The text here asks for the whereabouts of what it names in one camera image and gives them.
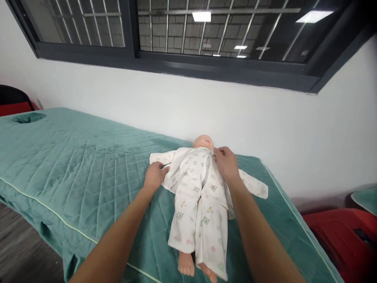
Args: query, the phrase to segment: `window glass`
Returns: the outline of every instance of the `window glass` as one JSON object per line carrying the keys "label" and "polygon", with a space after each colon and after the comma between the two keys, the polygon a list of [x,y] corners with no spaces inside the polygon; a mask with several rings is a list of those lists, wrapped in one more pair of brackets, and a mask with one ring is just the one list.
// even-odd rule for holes
{"label": "window glass", "polygon": [[[138,0],[140,48],[307,62],[347,4],[348,0]],[[198,20],[193,12],[210,13],[210,20]]]}
{"label": "window glass", "polygon": [[41,42],[124,47],[119,0],[22,0]]}

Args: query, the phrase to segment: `quilted fabric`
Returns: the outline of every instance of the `quilted fabric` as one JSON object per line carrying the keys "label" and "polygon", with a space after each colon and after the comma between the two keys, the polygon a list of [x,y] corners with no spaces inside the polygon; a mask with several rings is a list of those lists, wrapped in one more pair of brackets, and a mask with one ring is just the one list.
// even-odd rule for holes
{"label": "quilted fabric", "polygon": [[362,208],[377,216],[377,187],[353,192],[351,198]]}
{"label": "quilted fabric", "polygon": [[[0,118],[0,200],[23,215],[63,258],[69,280],[142,187],[149,155],[190,143],[65,108],[18,123]],[[262,213],[307,282],[342,282],[278,182],[255,157],[238,156],[247,174],[269,187],[255,197]],[[205,282],[182,276],[178,252],[167,245],[174,195],[160,188],[136,236],[125,282]],[[229,221],[229,282],[252,282],[237,221]]]}

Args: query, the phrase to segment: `hand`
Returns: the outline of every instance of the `hand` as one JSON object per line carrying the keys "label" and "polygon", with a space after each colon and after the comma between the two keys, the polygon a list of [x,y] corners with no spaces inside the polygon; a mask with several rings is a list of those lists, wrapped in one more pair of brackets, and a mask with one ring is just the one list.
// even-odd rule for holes
{"label": "hand", "polygon": [[227,183],[240,178],[237,157],[228,147],[214,148],[214,153],[217,167]]}
{"label": "hand", "polygon": [[169,171],[170,167],[164,167],[161,170],[163,164],[161,162],[153,162],[145,174],[144,188],[153,194],[161,186],[166,173]]}

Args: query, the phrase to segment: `forearm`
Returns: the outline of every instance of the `forearm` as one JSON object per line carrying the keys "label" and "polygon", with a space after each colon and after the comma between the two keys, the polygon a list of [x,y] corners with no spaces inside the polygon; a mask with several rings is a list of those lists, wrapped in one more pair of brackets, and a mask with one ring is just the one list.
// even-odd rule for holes
{"label": "forearm", "polygon": [[119,282],[153,194],[142,188],[113,226],[92,250],[70,283]]}
{"label": "forearm", "polygon": [[253,278],[263,282],[305,282],[240,178],[227,181]]}

